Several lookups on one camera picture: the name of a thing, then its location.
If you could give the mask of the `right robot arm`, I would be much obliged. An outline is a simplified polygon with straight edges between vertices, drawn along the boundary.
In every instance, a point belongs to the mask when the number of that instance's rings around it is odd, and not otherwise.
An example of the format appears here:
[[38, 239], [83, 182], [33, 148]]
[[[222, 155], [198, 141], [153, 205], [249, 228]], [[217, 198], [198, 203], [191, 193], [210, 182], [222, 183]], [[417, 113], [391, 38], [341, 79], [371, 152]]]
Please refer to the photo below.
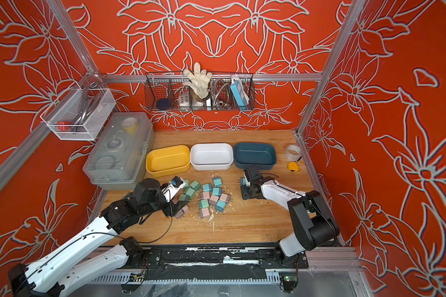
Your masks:
[[339, 226], [323, 196], [317, 191], [302, 192], [264, 176], [256, 166], [244, 168], [242, 199], [266, 199], [285, 208], [293, 232], [279, 241], [286, 257], [312, 251], [339, 236]]

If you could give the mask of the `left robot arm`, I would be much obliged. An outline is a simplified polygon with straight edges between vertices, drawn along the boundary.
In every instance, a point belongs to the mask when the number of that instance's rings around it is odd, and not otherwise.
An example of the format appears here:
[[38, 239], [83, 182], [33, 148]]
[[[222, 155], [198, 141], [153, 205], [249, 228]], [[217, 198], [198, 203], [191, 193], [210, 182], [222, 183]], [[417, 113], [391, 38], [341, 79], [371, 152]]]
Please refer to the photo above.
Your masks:
[[13, 296], [66, 297], [110, 271], [141, 264], [144, 251], [133, 237], [122, 238], [119, 244], [99, 256], [86, 257], [156, 212], [173, 218], [185, 204], [173, 203], [172, 199], [187, 186], [188, 182], [178, 176], [164, 184], [153, 178], [139, 182], [133, 192], [111, 203], [63, 246], [30, 264], [14, 266], [8, 272]]

